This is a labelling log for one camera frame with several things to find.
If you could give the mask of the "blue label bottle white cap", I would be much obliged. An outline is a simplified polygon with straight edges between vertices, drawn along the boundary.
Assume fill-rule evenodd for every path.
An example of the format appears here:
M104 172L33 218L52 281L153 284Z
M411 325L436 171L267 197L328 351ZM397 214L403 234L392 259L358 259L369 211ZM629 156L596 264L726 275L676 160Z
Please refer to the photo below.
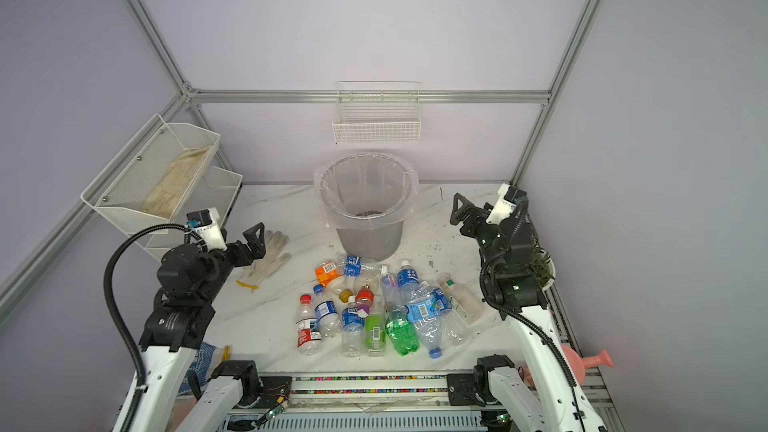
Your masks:
M408 302L420 286L419 275L408 259L400 262L396 279L402 301Z

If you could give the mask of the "clear bottle white cap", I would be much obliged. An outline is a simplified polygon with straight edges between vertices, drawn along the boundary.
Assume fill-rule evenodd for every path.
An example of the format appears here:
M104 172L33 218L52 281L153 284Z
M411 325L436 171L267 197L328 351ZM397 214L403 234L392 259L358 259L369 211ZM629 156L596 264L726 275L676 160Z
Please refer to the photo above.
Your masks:
M391 312L401 305L401 296L396 275L386 264L381 265L380 286L384 298L385 310Z

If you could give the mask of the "large clear blue cap bottle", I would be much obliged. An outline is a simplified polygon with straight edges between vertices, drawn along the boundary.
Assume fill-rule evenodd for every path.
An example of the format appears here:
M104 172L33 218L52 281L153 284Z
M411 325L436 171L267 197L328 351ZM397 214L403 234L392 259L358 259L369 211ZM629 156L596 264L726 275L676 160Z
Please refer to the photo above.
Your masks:
M414 326L429 357L442 356L442 317L432 290L426 282L408 283L402 289L406 317Z

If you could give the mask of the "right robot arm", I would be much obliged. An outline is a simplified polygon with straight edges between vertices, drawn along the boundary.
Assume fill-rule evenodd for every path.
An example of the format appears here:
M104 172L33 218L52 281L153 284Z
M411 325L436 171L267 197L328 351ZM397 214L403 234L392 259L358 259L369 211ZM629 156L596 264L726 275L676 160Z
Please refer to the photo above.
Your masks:
M451 224L478 244L483 301L513 333L534 382L528 386L508 357L491 355L475 366L477 393L503 406L521 431L604 431L607 426L575 377L529 267L535 240L528 205L528 197L509 186L495 204L478 206L461 194L453 197Z

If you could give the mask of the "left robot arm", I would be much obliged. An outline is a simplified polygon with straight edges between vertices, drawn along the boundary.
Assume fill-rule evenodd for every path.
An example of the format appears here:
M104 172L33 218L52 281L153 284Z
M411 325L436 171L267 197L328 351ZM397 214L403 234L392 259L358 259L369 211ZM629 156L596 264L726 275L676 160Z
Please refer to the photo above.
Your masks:
M160 289L142 335L134 339L117 306L113 276L123 253L138 239L160 230L180 231L185 242L161 259ZM266 254L265 226L243 232L245 242L217 245L201 227L165 223L130 235L112 254L103 275L109 315L134 366L134 378L115 422L116 431L162 431L181 382L203 342L215 309L213 302L231 272Z

